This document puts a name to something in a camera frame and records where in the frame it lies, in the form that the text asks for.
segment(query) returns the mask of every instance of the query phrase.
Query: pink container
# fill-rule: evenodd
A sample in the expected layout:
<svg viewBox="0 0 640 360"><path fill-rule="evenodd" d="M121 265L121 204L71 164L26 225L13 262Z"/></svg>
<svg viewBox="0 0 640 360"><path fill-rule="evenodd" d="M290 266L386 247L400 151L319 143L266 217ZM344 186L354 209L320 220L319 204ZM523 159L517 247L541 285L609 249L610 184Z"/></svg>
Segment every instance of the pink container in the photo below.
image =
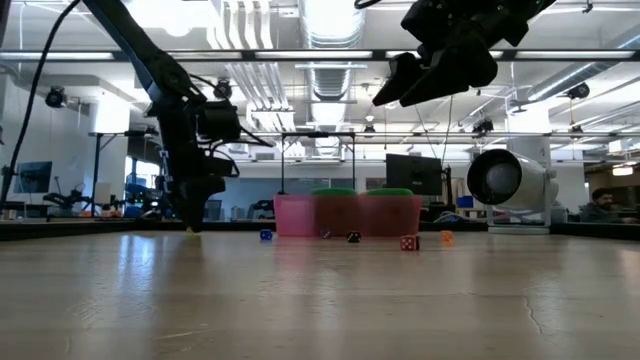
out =
<svg viewBox="0 0 640 360"><path fill-rule="evenodd" d="M331 231L332 236L347 236L351 231L362 232L359 196L316 196L315 231Z"/></svg>
<svg viewBox="0 0 640 360"><path fill-rule="evenodd" d="M282 237L319 237L322 231L346 236L400 237L418 233L419 196L275 197L276 227Z"/></svg>
<svg viewBox="0 0 640 360"><path fill-rule="evenodd" d="M313 196L276 195L274 198L278 236L318 236L314 219L316 202Z"/></svg>
<svg viewBox="0 0 640 360"><path fill-rule="evenodd" d="M420 228L419 196L360 195L363 236L400 237L415 235Z"/></svg>
<svg viewBox="0 0 640 360"><path fill-rule="evenodd" d="M283 237L346 236L362 231L358 196L276 195L276 228Z"/></svg>

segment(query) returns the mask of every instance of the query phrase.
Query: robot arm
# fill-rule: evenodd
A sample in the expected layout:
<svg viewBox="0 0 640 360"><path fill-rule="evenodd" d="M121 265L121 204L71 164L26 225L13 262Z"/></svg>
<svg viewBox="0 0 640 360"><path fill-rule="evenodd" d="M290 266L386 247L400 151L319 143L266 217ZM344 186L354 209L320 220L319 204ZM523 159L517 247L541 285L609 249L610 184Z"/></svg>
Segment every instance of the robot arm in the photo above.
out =
<svg viewBox="0 0 640 360"><path fill-rule="evenodd" d="M164 147L164 191L187 227L200 231L204 204L225 190L222 177L230 175L233 162L205 156L196 133L211 141L238 140L237 108L228 99L207 102L189 74L151 41L121 0L83 2L129 57L149 94Z"/></svg>
<svg viewBox="0 0 640 360"><path fill-rule="evenodd" d="M356 0L358 9L380 0ZM421 45L419 58L404 53L389 64L391 76L373 99L411 106L489 85L498 64L489 48L501 39L518 46L527 21L556 0L417 0L402 20Z"/></svg>

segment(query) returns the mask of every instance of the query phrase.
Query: man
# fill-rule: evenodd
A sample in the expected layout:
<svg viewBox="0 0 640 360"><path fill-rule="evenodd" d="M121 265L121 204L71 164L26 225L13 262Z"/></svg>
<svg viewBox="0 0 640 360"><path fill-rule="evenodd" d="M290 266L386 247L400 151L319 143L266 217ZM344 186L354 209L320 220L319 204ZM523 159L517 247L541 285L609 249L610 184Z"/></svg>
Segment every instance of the man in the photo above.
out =
<svg viewBox="0 0 640 360"><path fill-rule="evenodd" d="M611 212L613 194L607 189L597 189L591 195L592 202L580 208L580 221L600 224L637 224L634 218L620 218Z"/></svg>

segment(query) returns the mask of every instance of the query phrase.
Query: orange object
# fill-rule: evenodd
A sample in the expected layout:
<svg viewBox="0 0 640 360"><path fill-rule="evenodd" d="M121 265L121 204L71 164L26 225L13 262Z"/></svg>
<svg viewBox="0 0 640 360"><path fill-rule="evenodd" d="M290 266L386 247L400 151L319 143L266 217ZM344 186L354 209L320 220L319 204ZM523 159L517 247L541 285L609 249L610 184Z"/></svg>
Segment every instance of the orange object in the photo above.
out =
<svg viewBox="0 0 640 360"><path fill-rule="evenodd" d="M446 245L453 245L453 232L452 231L440 231L440 242Z"/></svg>

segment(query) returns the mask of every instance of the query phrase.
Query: computer monitor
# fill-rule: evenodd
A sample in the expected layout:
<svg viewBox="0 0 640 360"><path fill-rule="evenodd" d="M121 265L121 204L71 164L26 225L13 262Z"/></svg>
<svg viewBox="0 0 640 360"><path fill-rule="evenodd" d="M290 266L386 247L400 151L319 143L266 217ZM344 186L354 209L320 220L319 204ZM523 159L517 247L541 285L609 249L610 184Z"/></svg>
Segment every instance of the computer monitor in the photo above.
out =
<svg viewBox="0 0 640 360"><path fill-rule="evenodd" d="M18 164L18 175L14 179L16 194L39 194L49 192L53 162L29 162Z"/></svg>
<svg viewBox="0 0 640 360"><path fill-rule="evenodd" d="M442 195L442 163L439 159L387 154L388 188L404 188L416 195Z"/></svg>

